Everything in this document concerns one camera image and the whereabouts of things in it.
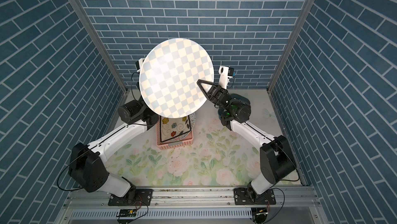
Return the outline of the blue checkered round plate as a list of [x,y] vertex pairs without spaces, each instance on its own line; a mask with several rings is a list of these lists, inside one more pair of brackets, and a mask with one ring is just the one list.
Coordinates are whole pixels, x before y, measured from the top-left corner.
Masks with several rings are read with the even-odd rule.
[[214,79],[207,51],[192,40],[174,38],[160,43],[146,56],[139,85],[143,100],[153,112],[175,119],[204,105],[207,99],[197,81]]

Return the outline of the square floral plate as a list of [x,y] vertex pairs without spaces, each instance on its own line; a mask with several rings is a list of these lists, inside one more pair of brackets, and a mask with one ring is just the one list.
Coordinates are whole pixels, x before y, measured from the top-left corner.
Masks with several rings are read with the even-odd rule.
[[192,129],[189,116],[176,119],[161,117],[160,120],[160,142],[171,143],[186,138]]

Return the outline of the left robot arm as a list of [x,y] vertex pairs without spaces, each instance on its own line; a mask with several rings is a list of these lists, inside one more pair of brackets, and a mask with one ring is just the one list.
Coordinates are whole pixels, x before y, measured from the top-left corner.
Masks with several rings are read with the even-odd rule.
[[155,126],[160,117],[142,99],[120,106],[118,115],[124,124],[89,144],[73,147],[68,174],[88,193],[106,192],[133,200],[135,185],[109,173],[104,164],[133,138]]

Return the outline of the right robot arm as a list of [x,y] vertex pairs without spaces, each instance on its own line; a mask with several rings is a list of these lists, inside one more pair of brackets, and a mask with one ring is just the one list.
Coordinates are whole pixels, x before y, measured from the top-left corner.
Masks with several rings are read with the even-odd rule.
[[218,108],[221,124],[249,141],[259,152],[259,175],[248,184],[248,196],[258,202],[265,192],[297,170],[291,146],[284,136],[273,136],[249,122],[250,101],[213,82],[198,80],[204,96]]

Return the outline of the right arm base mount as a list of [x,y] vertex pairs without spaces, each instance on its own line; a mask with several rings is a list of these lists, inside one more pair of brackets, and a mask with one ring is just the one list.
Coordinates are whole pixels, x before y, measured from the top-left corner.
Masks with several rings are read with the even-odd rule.
[[262,194],[257,194],[249,184],[248,187],[234,188],[234,201],[236,205],[275,205],[276,198],[273,189],[268,189]]

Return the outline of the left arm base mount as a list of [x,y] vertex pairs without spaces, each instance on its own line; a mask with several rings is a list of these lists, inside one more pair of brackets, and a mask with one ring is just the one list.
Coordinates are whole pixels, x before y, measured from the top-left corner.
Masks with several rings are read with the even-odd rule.
[[136,205],[147,205],[150,206],[153,189],[150,188],[137,188],[134,184],[132,184],[129,180],[123,177],[126,180],[131,188],[127,191],[127,193],[123,197],[118,197],[114,194],[111,194],[108,206],[133,206]]

